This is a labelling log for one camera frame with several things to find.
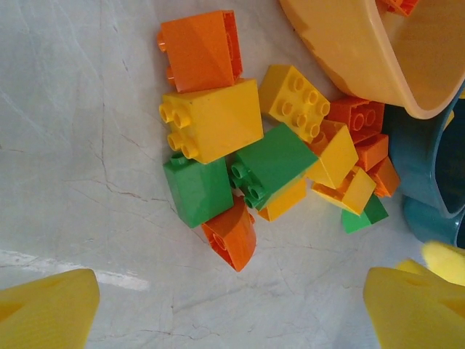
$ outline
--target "white floor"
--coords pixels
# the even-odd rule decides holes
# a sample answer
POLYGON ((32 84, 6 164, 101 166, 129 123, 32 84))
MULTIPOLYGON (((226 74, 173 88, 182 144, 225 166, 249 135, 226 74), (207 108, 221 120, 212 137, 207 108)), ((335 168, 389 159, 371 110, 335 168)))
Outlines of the white floor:
POLYGON ((312 193, 273 224, 258 217, 241 273, 171 210, 154 35, 215 9, 235 10, 243 76, 291 63, 337 96, 276 0, 0 1, 0 288, 94 269, 88 348, 377 348, 366 273, 419 259, 399 196, 353 236, 312 193))

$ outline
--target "green sloped block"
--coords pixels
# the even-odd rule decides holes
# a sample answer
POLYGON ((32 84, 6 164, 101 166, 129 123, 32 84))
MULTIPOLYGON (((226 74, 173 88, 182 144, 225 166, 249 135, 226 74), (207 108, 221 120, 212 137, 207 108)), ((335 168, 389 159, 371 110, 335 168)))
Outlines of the green sloped block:
POLYGON ((352 234, 363 228, 372 226, 373 224, 387 218, 388 214, 378 196, 372 195, 365 209, 360 216, 351 212, 342 210, 342 225, 347 234, 352 234))
POLYGON ((302 178, 317 160, 289 127, 280 124, 235 154, 231 186, 242 190, 248 207, 260 210, 302 178))
POLYGON ((233 207, 225 158, 204 165, 175 153, 163 169, 177 214, 190 228, 233 207))

